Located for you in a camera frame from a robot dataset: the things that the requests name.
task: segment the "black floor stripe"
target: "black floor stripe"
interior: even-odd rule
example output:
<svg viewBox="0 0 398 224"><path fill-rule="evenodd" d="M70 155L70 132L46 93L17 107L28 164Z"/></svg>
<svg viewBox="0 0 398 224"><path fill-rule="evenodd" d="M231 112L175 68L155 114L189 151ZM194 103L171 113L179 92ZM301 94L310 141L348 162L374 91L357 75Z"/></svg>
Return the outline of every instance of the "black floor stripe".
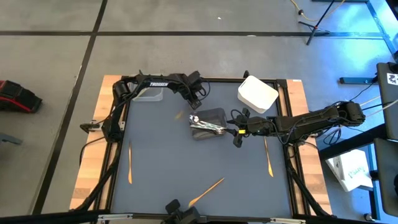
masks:
<svg viewBox="0 0 398 224"><path fill-rule="evenodd" d="M100 28L100 24L105 12L107 0L103 0L101 7L99 9L99 13L97 16L97 20L94 25L93 33L97 33ZM92 35L88 41L87 49L85 55L83 57L83 61L81 63L81 68L79 74L76 79L75 86L73 87L72 94L70 96L67 109L63 116L60 129L58 130L57 138L53 144L51 158L48 163L48 166L45 171L44 178L42 179L42 184L40 186L39 193L37 194L37 198L32 210L33 215L38 215L42 213L42 209L45 203L45 198L47 197L47 193L49 192L49 188L51 185L51 180L55 172L55 168L57 166L58 159L61 154L63 142L65 140L65 136L67 135L68 127L70 124L70 120L72 118L73 110L75 109L76 101L80 92L81 84L83 83L83 79L86 73L88 62L90 61L90 56L93 51L94 43L95 43L96 35Z"/></svg>
<svg viewBox="0 0 398 224"><path fill-rule="evenodd" d="M21 36L88 36L92 31L72 31L72 30L0 30L2 35L21 35Z"/></svg>
<svg viewBox="0 0 398 224"><path fill-rule="evenodd" d="M27 31L0 30L0 36L257 36L257 37L308 37L310 32L240 32L240 31ZM317 32L316 37L384 37L382 32Z"/></svg>
<svg viewBox="0 0 398 224"><path fill-rule="evenodd" d="M311 32L240 32L240 31L99 31L98 36L256 36L309 37ZM380 32L317 32L316 37L383 37Z"/></svg>

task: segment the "wooden table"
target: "wooden table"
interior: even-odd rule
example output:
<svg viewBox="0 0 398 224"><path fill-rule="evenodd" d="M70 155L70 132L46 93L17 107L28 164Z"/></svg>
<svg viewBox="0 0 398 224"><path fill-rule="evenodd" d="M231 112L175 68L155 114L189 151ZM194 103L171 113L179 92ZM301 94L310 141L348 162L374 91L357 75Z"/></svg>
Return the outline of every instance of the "wooden table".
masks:
<svg viewBox="0 0 398 224"><path fill-rule="evenodd" d="M109 115L113 102L112 85L120 79L121 75L104 76L102 86L99 91L98 101L96 104L93 119L101 121L105 119L107 115ZM301 80L287 80L287 89L289 92L292 115L297 116L303 113L308 113L307 101L305 99L304 88ZM283 115L287 115L286 105L284 104L285 96L282 88L279 88L279 95L282 102L282 113ZM103 134L101 131L91 132L88 135L87 142L98 139L102 136ZM313 138L310 138L307 141L316 144ZM95 185L98 183L100 179L102 164L104 161L105 148L106 141L104 139L90 144L86 147L83 154L83 159L81 161L79 173L76 179L72 200L70 202L71 209L81 205L84 199L90 194ZM112 148L111 156L109 157L109 164L113 160L115 150L116 145L114 145ZM315 200L322 206L322 208L329 214L332 214L317 149L315 149L311 145L306 144L300 146L299 150L305 185L307 186ZM102 191L99 208L105 208L105 200L108 196L108 190L109 181L104 186L104 189ZM296 184L295 194L298 212L300 214L304 214L302 196Z"/></svg>

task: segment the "wire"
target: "wire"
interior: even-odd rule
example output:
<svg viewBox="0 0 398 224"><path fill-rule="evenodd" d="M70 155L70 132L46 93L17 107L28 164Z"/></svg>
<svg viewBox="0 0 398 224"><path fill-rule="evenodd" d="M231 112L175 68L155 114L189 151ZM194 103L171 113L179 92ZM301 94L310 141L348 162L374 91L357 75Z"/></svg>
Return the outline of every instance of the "wire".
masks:
<svg viewBox="0 0 398 224"><path fill-rule="evenodd" d="M398 100L395 100L394 102L390 103L389 105L387 105L387 106L385 106L385 107L379 109L378 111L376 111L376 112L374 112L374 113L372 113L372 114L367 115L366 117L368 118L368 117L370 117L370 116L372 116L372 115L375 115L375 114L377 114L378 112L381 112L381 111L383 111L383 110L389 108L390 106L396 104L397 102L398 102Z"/></svg>
<svg viewBox="0 0 398 224"><path fill-rule="evenodd" d="M378 105L374 105L374 106L370 106L370 107L367 107L367 108L363 108L362 110L364 111L364 110L372 109L372 108L375 108L375 107L378 107L378 106L384 106L384 105L387 105L389 103L392 103L392 102L390 101L390 102L387 102L387 103L380 103Z"/></svg>
<svg viewBox="0 0 398 224"><path fill-rule="evenodd" d="M287 134L286 141L283 142L282 137L280 136L280 133L277 131L276 125L275 125L272 121L261 120L261 121L257 121L257 122L253 122L253 123L246 123L246 122L243 123L243 122L240 122L240 121L237 121L237 120L236 120L236 118L233 116L233 112L234 112L234 111L235 111L235 112L238 112L243 118L244 118L244 116L243 116L242 112L238 111L237 109L231 110L231 117L232 117L232 120L235 121L235 123L238 123L238 124L241 124L241 125L270 123L270 124L274 127L275 132L276 132L276 135L277 135L277 137L278 137L278 140L279 140L279 142L280 142L282 145L286 145L286 144L289 142L290 136L292 135L293 130L295 129L296 125L297 125L299 122L303 121L303 119L300 119L300 120L296 121L296 122L293 124L293 126L292 126L292 127L290 128L290 130L289 130L289 133Z"/></svg>
<svg viewBox="0 0 398 224"><path fill-rule="evenodd" d="M210 82L209 81L207 81L207 85L209 86L207 94L206 94L206 90L202 87L202 90L205 91L205 94L202 95L202 93L199 91L199 94L201 94L203 96L203 98L199 99L199 100L204 100L210 94L211 86L210 86Z"/></svg>
<svg viewBox="0 0 398 224"><path fill-rule="evenodd" d="M370 102L372 102L373 100L378 99L378 98L380 98L380 96L377 96L377 97L375 97L375 98L373 98L373 99L371 99L371 100L368 100L368 101L366 101L365 103L361 103L360 106L363 106L363 105L365 105L365 104L367 104L367 103L370 103Z"/></svg>
<svg viewBox="0 0 398 224"><path fill-rule="evenodd" d="M299 8L299 6L297 5L297 3L296 3L294 0L290 0L290 1L293 3L293 5L296 7L296 9L297 9L298 11L301 10L301 9ZM332 15L332 14L333 14L345 1L346 1L346 0L342 0L341 3L340 3L337 7L335 7L332 11L330 11L328 14L326 14L323 18L325 19L325 18L327 18L328 16ZM303 16L303 18L304 18L305 20L310 21L310 22L317 22L317 21L320 20L320 18L319 18L319 19L309 19L309 18L304 14L304 11L302 11L301 16Z"/></svg>
<svg viewBox="0 0 398 224"><path fill-rule="evenodd" d="M81 160L83 159L83 152L85 151L85 147L87 147L87 146L88 146L89 144L91 144L91 143L94 143L94 142L99 141L99 140L104 139L104 138L105 138L105 136L100 137L100 138L95 139L95 140L92 140L92 141L86 143L86 144L82 147L82 149L81 149L81 151L80 151L79 166L81 165Z"/></svg>
<svg viewBox="0 0 398 224"><path fill-rule="evenodd" d="M189 97L190 97L191 100L192 100L192 92L191 92L191 89L189 89L189 86L188 86L187 84L185 84L184 82L181 82L181 81L178 81L178 80L174 80L174 82L178 82L178 83L181 83L182 85L184 85L184 87L185 87L185 88L188 90L188 92L189 92ZM205 99L205 98L210 94L210 83L208 82L208 84L209 84L209 90L208 90L207 93L206 93L206 90L202 87L202 90L204 90L205 93L204 93L204 97L203 97L202 99L200 99L200 100ZM105 117L105 119L103 119L102 121L98 121L97 123L93 124L93 126L98 125L98 124L104 122L106 119L108 119L110 116L112 116L112 114L114 113L114 111L115 111L117 108L119 108L119 107L121 107L121 106L124 106L128 101L132 100L132 99L135 97L134 94L137 92L137 90L138 90L138 86L136 86L136 88L135 88L131 93L127 94L127 95L125 96L125 100L122 101L120 104L116 105L116 106L113 108L113 110L109 113L109 115L107 115L107 117Z"/></svg>
<svg viewBox="0 0 398 224"><path fill-rule="evenodd" d="M346 128L348 128L348 129L351 129L351 130L360 131L360 132L362 132L362 133L365 133L364 131L361 131L361 130L359 130L359 129L356 129L356 128L347 127L347 126L345 126L345 127L346 127Z"/></svg>
<svg viewBox="0 0 398 224"><path fill-rule="evenodd" d="M329 145L329 146L331 146L331 145L333 145L333 144L336 144L336 143L340 140L340 137L341 137L341 128L342 128L342 126L340 126L338 129L336 129L336 130L332 131L331 133L329 133L329 134L323 139L323 143L324 143L324 144L327 144L327 145ZM331 137L330 137L330 139L329 139L329 143L327 143L327 142L326 142L326 139L327 139L329 136L331 136Z"/></svg>
<svg viewBox="0 0 398 224"><path fill-rule="evenodd" d="M364 90L360 91L358 93L358 95L356 95L354 98L350 99L350 101L352 101L353 99L357 98L360 96L360 94L362 94L365 90L367 90L368 88L370 88L372 85L374 84L374 82L372 82L368 87L366 87Z"/></svg>
<svg viewBox="0 0 398 224"><path fill-rule="evenodd" d="M318 151L319 151L318 146L316 146L314 143L310 143L310 142L307 142L307 141L305 141L304 143L313 146L315 149L318 149Z"/></svg>
<svg viewBox="0 0 398 224"><path fill-rule="evenodd" d="M293 159L294 157L297 156L297 154L299 153L299 149L295 149L296 147L293 147L293 155L289 156L289 159Z"/></svg>

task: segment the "black cable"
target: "black cable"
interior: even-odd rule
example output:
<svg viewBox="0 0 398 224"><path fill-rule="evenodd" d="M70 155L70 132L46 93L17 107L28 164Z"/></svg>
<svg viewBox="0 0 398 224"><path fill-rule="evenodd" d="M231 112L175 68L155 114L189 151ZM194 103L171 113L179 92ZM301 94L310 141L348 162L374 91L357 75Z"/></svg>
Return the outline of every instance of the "black cable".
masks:
<svg viewBox="0 0 398 224"><path fill-rule="evenodd" d="M203 96L203 98L202 98L202 99L199 99L199 100L204 100L204 99L210 94L211 87L210 87L210 82L209 82L209 81L207 81L207 85L209 86L209 89L208 89L208 91L207 91L207 94L206 94L206 90L202 87L202 90L205 91L205 94L202 95L202 93L199 92L199 93Z"/></svg>
<svg viewBox="0 0 398 224"><path fill-rule="evenodd" d="M380 104L378 104L378 105L370 106L370 107L364 108L364 109L362 109L362 110L363 110L363 111L364 111L364 110L368 110L368 109L371 109L371 108L375 108L375 107L377 107L377 106L385 106L385 105L388 105L388 104L390 104L390 103L392 103L392 102L380 103Z"/></svg>
<svg viewBox="0 0 398 224"><path fill-rule="evenodd" d="M347 118L347 116L348 116L348 114L347 114L347 112L346 111L338 111L339 112L339 114L341 113L341 112L344 112L344 118Z"/></svg>
<svg viewBox="0 0 398 224"><path fill-rule="evenodd" d="M293 159L294 157L297 156L297 154L299 153L299 149L297 148L297 150L295 150L296 147L293 147L293 155L289 156L289 159Z"/></svg>
<svg viewBox="0 0 398 224"><path fill-rule="evenodd" d="M318 149L318 151L319 151L318 146L316 146L314 143L310 143L310 142L307 142L307 141L305 141L304 143L311 145L312 147L314 147L315 149Z"/></svg>
<svg viewBox="0 0 398 224"><path fill-rule="evenodd" d="M320 133L319 135L317 135L315 138L319 138L320 136L324 135L325 133L327 133L331 128L328 128L324 131L322 131L322 133Z"/></svg>
<svg viewBox="0 0 398 224"><path fill-rule="evenodd" d="M372 85L374 84L374 82L372 82L368 87L366 87L364 90L360 91L358 93L358 95L356 95L354 98L350 99L350 101L352 101L353 99L357 98L360 96L360 94L362 94L365 90L367 90L368 88L370 88Z"/></svg>
<svg viewBox="0 0 398 224"><path fill-rule="evenodd" d="M173 82L178 82L178 83L183 84L184 87L188 90L190 99L192 100L192 92L191 92L191 89L189 89L189 86L187 84L185 84L184 82L178 81L178 80L173 80ZM209 91L207 92L207 95L200 100L205 99L210 94L210 83L208 82L208 84L209 84ZM115 106L114 109L109 113L109 115L107 115L107 117L105 117L105 119L103 119L102 121L98 121L97 123L93 124L93 126L96 126L96 125L104 122L106 119L108 119L110 116L112 116L112 114L114 113L114 111L117 108L124 106L128 101L132 100L135 97L134 94L136 93L137 90L138 90L138 86L136 86L136 88L131 93L127 94L125 96L126 99L124 101L122 101L120 104L118 104L117 106Z"/></svg>
<svg viewBox="0 0 398 224"><path fill-rule="evenodd" d="M334 142L332 142L332 141L333 141L333 138L336 136L336 133L338 133L337 138L336 138L336 140L335 140ZM326 142L326 139L327 139L328 137L330 137L330 136L331 136L331 138L330 138L330 140L329 140L329 143L327 143L327 142ZM331 146L331 145L333 145L333 144L336 144L337 141L340 139L340 137L341 137L341 128L340 128L340 129L336 129L336 130L332 131L331 133L329 133L329 134L323 139L323 143L325 143L326 145Z"/></svg>
<svg viewBox="0 0 398 224"><path fill-rule="evenodd" d="M347 127L347 126L345 126L345 127L348 128L348 129L351 129L351 130L355 130L355 131L359 131L359 132L365 133L364 131L361 131L361 130L356 129L356 128L351 128L351 127Z"/></svg>
<svg viewBox="0 0 398 224"><path fill-rule="evenodd" d="M300 119L300 120L296 121L296 122L293 124L293 126L292 126L292 127L290 128L290 130L289 130L289 133L287 134L286 141L283 142L282 137L280 136L280 133L277 131L276 125L275 125L272 121L262 120L262 121L256 121L256 122L253 122L253 123L242 123L242 122L240 122L240 121L237 121L236 118L233 116L233 112L234 112L234 111L238 112L243 118L244 118L244 116L243 116L242 112L238 111L237 109L232 109L232 110L231 110L231 117L232 117L232 120L235 121L235 123L242 124L242 125L270 123L270 124L274 127L275 133L276 133L276 135L277 135L277 137L278 137L278 140L279 140L279 142L280 142L282 145L286 145L286 144L289 142L290 136L292 135L293 130L295 129L296 125L297 125L299 122L303 121L303 119Z"/></svg>
<svg viewBox="0 0 398 224"><path fill-rule="evenodd" d="M80 151L79 166L81 165L81 160L83 159L83 152L84 152L84 150L85 150L85 147L88 146L88 145L91 144L91 143L94 143L94 142L99 141L99 140L104 139L104 138L105 138L105 136L100 137L100 138L95 139L95 140L92 140L92 141L86 143L86 144L82 147L82 149L81 149L81 151Z"/></svg>

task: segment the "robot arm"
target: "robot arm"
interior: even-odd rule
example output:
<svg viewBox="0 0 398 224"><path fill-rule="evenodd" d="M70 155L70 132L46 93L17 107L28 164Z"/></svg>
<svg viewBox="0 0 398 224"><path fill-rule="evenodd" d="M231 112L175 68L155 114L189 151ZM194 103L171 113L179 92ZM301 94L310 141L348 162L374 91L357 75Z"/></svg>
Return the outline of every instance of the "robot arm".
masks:
<svg viewBox="0 0 398 224"><path fill-rule="evenodd" d="M130 91L128 83L136 84L133 91ZM198 71L193 72L189 76L181 73L174 73L167 76L163 75L144 75L140 74L134 77L123 78L113 84L114 109L111 114L104 120L101 129L105 139L108 142L117 142L122 138L122 131L119 126L119 120L123 112L123 105L129 100L139 96L140 91L145 88L162 88L167 87L174 93L180 93L184 100L195 110L201 105L201 101L197 93L205 89L201 85L202 79Z"/></svg>
<svg viewBox="0 0 398 224"><path fill-rule="evenodd" d="M234 118L232 110L232 120L229 124L236 125L238 131L227 131L234 135L233 144L241 147L242 137L253 136L276 136L283 144L300 143L311 134L322 133L332 127L359 126L365 121L362 109L359 104L352 101L337 102L325 109L305 113L299 116L287 117L276 116L269 118L252 117L247 108Z"/></svg>

